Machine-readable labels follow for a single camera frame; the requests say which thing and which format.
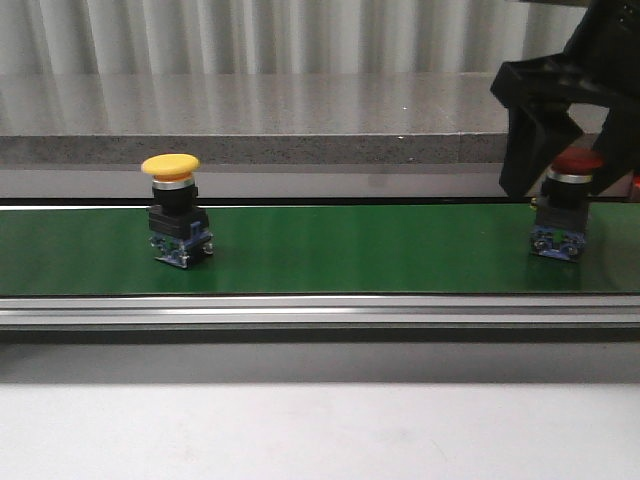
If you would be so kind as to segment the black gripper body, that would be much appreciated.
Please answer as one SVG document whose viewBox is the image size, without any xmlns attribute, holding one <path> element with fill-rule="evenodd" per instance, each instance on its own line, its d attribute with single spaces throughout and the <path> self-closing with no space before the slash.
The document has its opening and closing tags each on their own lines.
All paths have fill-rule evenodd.
<svg viewBox="0 0 640 480">
<path fill-rule="evenodd" d="M 639 112 L 639 3 L 592 1 L 560 53 L 505 62 L 491 92 L 529 114 L 588 104 Z"/>
</svg>

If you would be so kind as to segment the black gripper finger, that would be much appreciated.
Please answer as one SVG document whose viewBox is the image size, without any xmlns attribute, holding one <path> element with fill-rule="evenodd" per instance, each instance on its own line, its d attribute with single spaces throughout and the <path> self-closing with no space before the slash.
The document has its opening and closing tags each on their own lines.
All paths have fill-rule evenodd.
<svg viewBox="0 0 640 480">
<path fill-rule="evenodd" d="M 639 167 L 639 99 L 622 94 L 589 94 L 588 103 L 609 109 L 592 149 L 603 158 L 591 193 L 599 195 Z"/>
<path fill-rule="evenodd" d="M 499 184 L 525 196 L 554 158 L 583 135 L 567 102 L 533 102 L 508 111 L 506 153 Z"/>
</svg>

